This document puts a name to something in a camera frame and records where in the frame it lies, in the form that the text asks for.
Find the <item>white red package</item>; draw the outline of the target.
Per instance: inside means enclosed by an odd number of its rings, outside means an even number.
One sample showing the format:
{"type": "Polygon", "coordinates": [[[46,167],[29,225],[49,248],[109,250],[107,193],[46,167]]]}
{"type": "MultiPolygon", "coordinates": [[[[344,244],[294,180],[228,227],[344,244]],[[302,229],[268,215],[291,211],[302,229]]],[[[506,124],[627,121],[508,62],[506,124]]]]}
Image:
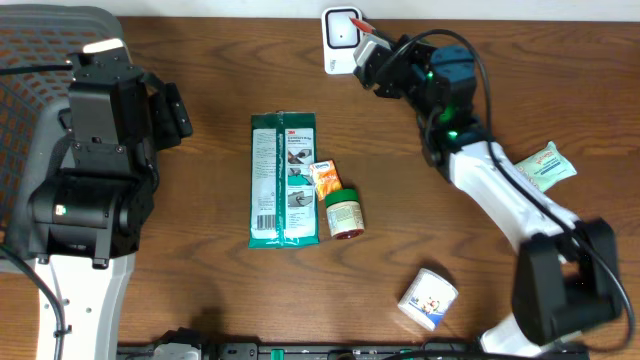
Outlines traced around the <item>white red package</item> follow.
{"type": "Polygon", "coordinates": [[[316,116],[274,112],[251,117],[251,249],[319,243],[317,197],[310,166],[316,116]]]}

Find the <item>teal white snack packet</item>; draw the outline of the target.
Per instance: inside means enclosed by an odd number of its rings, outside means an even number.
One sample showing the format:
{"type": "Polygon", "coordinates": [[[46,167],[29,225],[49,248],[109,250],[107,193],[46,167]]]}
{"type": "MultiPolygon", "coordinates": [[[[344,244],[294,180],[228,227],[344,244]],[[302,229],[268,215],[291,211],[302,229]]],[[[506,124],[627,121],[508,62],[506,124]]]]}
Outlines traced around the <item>teal white snack packet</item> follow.
{"type": "Polygon", "coordinates": [[[558,151],[556,144],[549,141],[545,148],[515,165],[541,192],[546,192],[559,181],[575,176],[575,167],[558,151]]]}

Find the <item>small orange carton box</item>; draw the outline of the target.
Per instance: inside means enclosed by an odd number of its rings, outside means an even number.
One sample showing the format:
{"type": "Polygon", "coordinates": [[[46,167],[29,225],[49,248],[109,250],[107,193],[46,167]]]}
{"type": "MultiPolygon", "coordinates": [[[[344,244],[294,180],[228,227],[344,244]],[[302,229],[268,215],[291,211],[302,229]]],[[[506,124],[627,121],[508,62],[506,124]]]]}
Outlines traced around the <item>small orange carton box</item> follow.
{"type": "Polygon", "coordinates": [[[319,201],[323,201],[329,194],[343,189],[333,160],[311,164],[309,170],[319,201]]]}

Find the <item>white blue labelled jar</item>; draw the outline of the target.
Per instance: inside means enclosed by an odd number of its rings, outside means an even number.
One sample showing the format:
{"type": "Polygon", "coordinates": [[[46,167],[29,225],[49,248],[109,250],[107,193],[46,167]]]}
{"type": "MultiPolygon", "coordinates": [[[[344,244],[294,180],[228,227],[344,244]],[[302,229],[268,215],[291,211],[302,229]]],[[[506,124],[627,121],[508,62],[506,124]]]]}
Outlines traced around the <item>white blue labelled jar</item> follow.
{"type": "Polygon", "coordinates": [[[423,328],[434,331],[457,297],[458,290],[450,282],[422,268],[397,307],[423,328]]]}

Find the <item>red coffee stick sachet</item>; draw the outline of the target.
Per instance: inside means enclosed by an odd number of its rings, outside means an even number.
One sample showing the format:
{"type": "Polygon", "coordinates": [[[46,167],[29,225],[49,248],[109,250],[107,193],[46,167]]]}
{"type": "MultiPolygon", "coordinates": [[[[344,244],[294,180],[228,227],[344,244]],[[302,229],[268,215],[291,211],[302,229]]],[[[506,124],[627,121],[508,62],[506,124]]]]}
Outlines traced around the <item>red coffee stick sachet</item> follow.
{"type": "Polygon", "coordinates": [[[375,31],[375,28],[364,20],[360,20],[358,18],[352,17],[350,21],[358,30],[360,30],[363,33],[373,34],[375,31]]]}

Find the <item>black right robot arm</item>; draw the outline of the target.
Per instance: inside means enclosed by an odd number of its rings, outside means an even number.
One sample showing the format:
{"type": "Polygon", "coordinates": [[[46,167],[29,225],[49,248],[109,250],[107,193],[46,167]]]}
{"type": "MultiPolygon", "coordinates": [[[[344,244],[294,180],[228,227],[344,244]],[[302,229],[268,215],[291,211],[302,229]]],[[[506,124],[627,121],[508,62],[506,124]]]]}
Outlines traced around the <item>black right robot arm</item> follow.
{"type": "Polygon", "coordinates": [[[394,41],[371,31],[354,61],[364,88],[415,110],[428,163],[470,196],[516,251],[512,312],[481,335],[483,358],[557,354],[578,334],[634,318],[609,224],[584,221],[537,189],[505,155],[491,118],[474,113],[476,90],[490,82],[468,40],[453,34],[450,45],[434,46],[427,33],[394,41]]]}

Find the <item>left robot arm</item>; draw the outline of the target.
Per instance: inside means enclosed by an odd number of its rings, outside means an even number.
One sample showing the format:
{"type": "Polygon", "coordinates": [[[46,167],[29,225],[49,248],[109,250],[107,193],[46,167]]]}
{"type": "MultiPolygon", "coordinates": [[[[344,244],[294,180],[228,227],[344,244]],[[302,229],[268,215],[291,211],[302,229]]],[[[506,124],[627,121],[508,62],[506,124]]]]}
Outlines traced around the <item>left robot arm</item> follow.
{"type": "Polygon", "coordinates": [[[157,155],[193,127],[177,86],[133,64],[125,46],[86,47],[71,65],[69,128],[26,208],[43,285],[37,354],[112,359],[157,155]]]}

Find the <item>green lid white jar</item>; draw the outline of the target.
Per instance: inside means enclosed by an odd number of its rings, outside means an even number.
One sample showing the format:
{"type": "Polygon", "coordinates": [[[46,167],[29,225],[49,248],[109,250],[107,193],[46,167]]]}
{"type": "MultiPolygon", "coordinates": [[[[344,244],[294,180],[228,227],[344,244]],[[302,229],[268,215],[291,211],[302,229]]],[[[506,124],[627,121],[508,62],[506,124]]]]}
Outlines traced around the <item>green lid white jar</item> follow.
{"type": "Polygon", "coordinates": [[[350,239],[364,233],[364,218],[356,190],[332,192],[325,197],[325,205],[332,238],[350,239]]]}

